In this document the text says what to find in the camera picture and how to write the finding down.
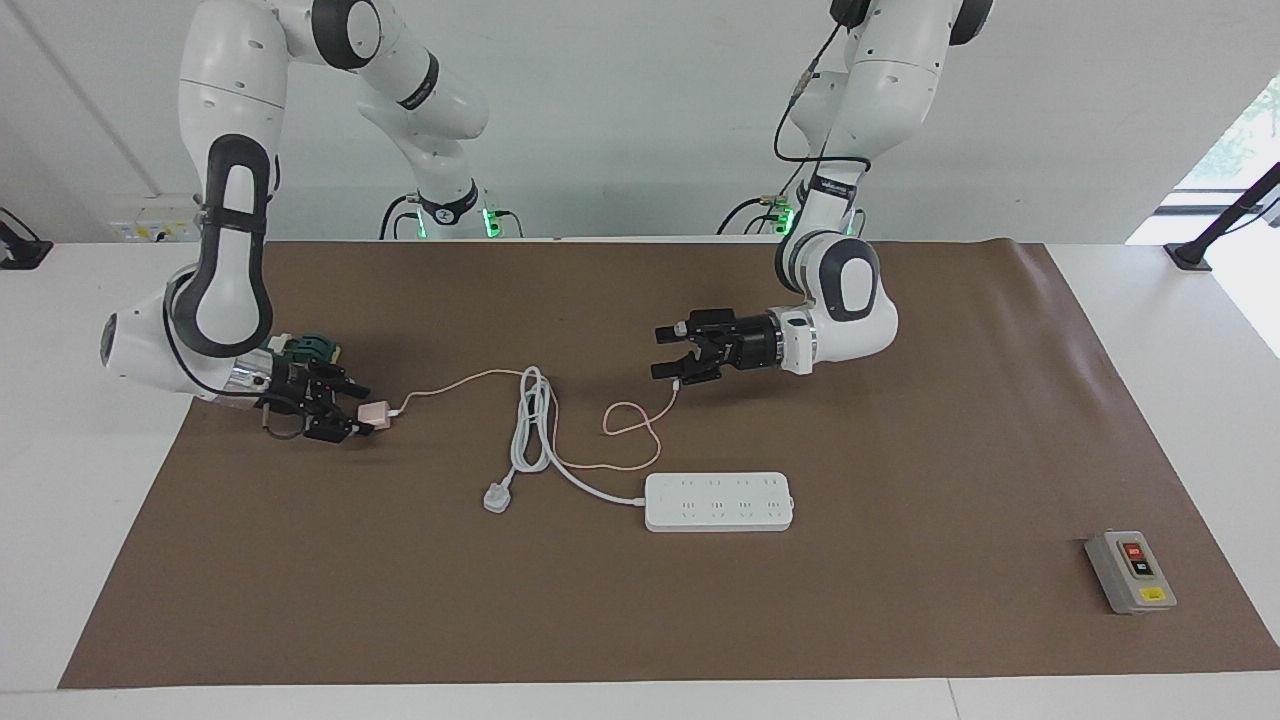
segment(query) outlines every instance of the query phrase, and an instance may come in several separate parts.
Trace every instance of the white power strip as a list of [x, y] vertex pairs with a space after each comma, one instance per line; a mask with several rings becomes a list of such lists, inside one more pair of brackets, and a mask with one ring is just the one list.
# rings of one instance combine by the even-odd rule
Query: white power strip
[[794, 506], [781, 473], [654, 473], [644, 484], [655, 533], [780, 533]]

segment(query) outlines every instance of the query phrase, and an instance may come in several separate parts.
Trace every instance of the black stand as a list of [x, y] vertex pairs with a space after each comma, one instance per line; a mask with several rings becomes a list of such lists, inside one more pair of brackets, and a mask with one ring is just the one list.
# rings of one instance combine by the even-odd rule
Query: black stand
[[45, 240], [23, 240], [0, 220], [0, 242], [9, 250], [9, 258], [0, 260], [0, 270], [33, 270], [45, 261], [54, 243]]
[[1267, 174], [1253, 183], [1253, 187], [1245, 190], [1244, 195], [1235, 201], [1235, 205], [1222, 210], [1222, 214], [1199, 237], [1184, 243], [1171, 242], [1165, 246], [1165, 252], [1169, 252], [1174, 264], [1183, 270], [1211, 272], [1213, 268], [1204, 261], [1204, 252], [1208, 247], [1213, 245], [1213, 241], [1222, 237], [1222, 233], [1231, 229], [1231, 225], [1247, 215], [1276, 186], [1280, 186], [1280, 163], [1271, 165]]

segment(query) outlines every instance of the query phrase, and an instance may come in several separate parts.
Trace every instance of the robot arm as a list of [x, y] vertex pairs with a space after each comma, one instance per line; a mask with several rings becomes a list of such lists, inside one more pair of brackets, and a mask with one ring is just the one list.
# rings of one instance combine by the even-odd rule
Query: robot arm
[[805, 296], [795, 306], [737, 318], [732, 310], [696, 310], [658, 328], [659, 343], [696, 347], [653, 366], [655, 379], [714, 380], [723, 365], [780, 366], [808, 375], [818, 363], [874, 355], [897, 336], [897, 307], [881, 279], [879, 259], [851, 237], [855, 197], [872, 160], [924, 123], [948, 45], [980, 29], [992, 0], [836, 0], [832, 17], [849, 28], [847, 73], [801, 79], [790, 110], [818, 167], [800, 215], [778, 246], [782, 284]]
[[355, 73], [360, 110], [413, 168], [434, 237], [483, 237], [483, 197], [460, 140], [488, 122], [484, 96], [413, 40], [387, 0], [206, 0], [179, 81], [182, 140], [205, 188], [200, 259], [164, 291], [110, 318], [102, 364], [122, 377], [236, 406], [303, 416], [338, 442], [371, 428], [335, 395], [362, 397], [337, 365], [261, 350], [273, 313], [262, 246], [291, 61]]

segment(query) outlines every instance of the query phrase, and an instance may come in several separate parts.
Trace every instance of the tree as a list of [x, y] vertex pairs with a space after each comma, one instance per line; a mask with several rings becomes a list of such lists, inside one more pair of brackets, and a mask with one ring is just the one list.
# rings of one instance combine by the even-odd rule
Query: tree
[[1280, 76], [1272, 78], [1257, 100], [1231, 123], [1217, 145], [1187, 176], [1188, 181], [1207, 183], [1230, 181], [1243, 170], [1244, 164], [1257, 155], [1253, 150], [1253, 124], [1263, 114], [1270, 115], [1271, 137], [1280, 135]]

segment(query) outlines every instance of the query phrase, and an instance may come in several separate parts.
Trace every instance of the table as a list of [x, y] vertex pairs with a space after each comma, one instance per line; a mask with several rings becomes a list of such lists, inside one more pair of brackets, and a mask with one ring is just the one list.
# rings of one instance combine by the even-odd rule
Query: table
[[[195, 254], [191, 245], [63, 245], [37, 272], [0, 275], [0, 717], [159, 717], [180, 708], [197, 717], [1165, 720], [1280, 708], [1280, 673], [52, 692], [189, 405], [109, 377], [96, 360], [101, 324]], [[1115, 263], [1121, 254], [1157, 258], [1158, 247], [1055, 246], [1051, 254], [1280, 637], [1280, 360], [1212, 275], [1153, 263], [1152, 273], [1133, 277]]]

